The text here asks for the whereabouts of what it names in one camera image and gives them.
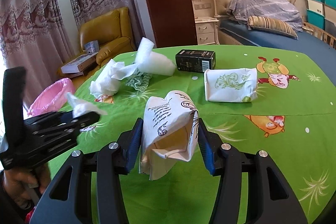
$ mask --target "nightstand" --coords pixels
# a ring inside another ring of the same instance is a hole
[[[218,19],[212,17],[195,18],[198,45],[219,44],[218,22]]]

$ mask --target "person's hand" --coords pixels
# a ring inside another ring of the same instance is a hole
[[[31,198],[23,187],[22,183],[37,185],[39,182],[40,193],[43,194],[49,185],[50,171],[47,164],[35,169],[37,178],[26,168],[13,168],[4,170],[2,186],[9,197],[20,207]]]

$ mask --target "silver bolt head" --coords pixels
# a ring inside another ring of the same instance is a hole
[[[261,157],[263,157],[263,158],[266,158],[266,157],[268,156],[268,153],[267,153],[266,151],[264,151],[264,150],[260,150],[260,151],[259,151],[259,155],[260,155]]]
[[[72,153],[71,153],[71,155],[72,155],[73,157],[78,157],[80,154],[81,154],[80,150],[74,150],[74,151],[72,151]]]
[[[116,143],[116,142],[113,142],[113,143],[110,143],[109,144],[109,148],[110,149],[117,149],[119,147],[119,145],[118,145],[118,143]]]
[[[228,143],[223,143],[223,144],[221,145],[221,147],[222,147],[222,149],[224,149],[224,150],[230,150],[230,149],[231,149],[231,145],[229,145]]]

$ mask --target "blue bed sheet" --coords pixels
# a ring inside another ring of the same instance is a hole
[[[283,35],[249,30],[233,20],[222,20],[220,30],[243,45],[279,48],[308,55],[336,85],[336,50],[306,33],[297,32],[298,40]]]

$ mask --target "black box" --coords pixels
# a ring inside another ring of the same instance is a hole
[[[203,50],[181,50],[175,55],[178,70],[205,72],[216,66],[216,53]]]

